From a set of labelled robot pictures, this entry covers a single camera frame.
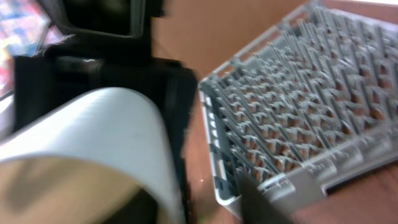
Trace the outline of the white pink bowl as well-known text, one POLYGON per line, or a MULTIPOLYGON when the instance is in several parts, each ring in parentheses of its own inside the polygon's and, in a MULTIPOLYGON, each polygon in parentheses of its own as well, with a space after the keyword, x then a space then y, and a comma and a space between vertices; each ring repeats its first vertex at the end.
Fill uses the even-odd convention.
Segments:
POLYGON ((163 119, 136 91, 90 91, 1 143, 2 223, 184 221, 163 119))

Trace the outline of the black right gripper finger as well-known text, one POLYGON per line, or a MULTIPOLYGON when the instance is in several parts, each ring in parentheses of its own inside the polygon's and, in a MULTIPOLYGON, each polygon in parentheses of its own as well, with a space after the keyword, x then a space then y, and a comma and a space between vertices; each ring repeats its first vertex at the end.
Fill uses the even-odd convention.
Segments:
POLYGON ((293 224, 258 191, 246 174, 239 175, 241 218, 244 224, 293 224))

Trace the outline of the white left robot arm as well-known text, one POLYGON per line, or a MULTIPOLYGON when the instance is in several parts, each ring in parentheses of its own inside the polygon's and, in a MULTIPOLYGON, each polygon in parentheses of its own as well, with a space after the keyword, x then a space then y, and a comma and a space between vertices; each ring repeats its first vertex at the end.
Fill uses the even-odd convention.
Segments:
POLYGON ((100 87, 122 87, 148 97, 160 111, 170 144, 182 211, 188 213, 185 160, 181 153, 197 79, 178 60, 152 54, 152 20, 162 1, 41 0, 49 26, 65 36, 39 44, 35 56, 14 59, 13 131, 68 100, 100 87))

